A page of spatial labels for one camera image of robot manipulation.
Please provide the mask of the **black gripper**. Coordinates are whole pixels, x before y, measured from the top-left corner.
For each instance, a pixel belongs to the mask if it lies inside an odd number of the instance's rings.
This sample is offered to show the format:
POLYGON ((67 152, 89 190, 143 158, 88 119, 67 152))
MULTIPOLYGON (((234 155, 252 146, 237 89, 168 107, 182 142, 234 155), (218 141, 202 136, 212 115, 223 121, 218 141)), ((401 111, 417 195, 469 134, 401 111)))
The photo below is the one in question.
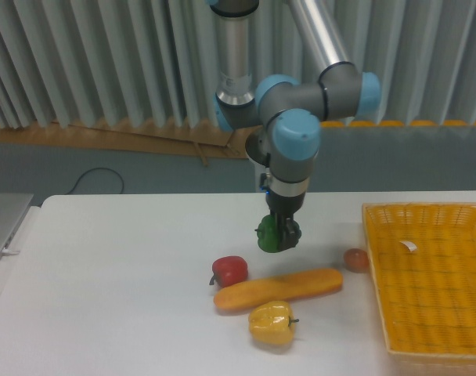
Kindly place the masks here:
POLYGON ((286 197, 268 190, 265 197, 270 214, 277 221, 278 251, 295 248, 301 238, 301 229, 294 220, 294 214, 302 207, 305 194, 286 197))

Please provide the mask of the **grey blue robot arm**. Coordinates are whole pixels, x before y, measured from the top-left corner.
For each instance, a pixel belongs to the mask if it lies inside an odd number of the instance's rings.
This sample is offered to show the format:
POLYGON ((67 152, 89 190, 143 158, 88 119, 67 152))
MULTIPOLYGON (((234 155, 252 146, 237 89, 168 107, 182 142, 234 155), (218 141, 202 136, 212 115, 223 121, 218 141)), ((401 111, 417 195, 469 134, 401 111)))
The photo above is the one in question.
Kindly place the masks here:
POLYGON ((322 1, 290 1, 288 8, 318 76, 300 83, 273 74, 257 85, 251 76, 251 17, 256 1, 211 1, 216 18, 220 78, 214 106, 218 125, 251 128, 246 154, 260 169, 258 187, 269 213, 260 221, 258 246, 268 253, 301 239, 295 213, 303 205, 320 148, 321 123, 368 114, 380 106, 378 76, 348 58, 336 21, 322 1))

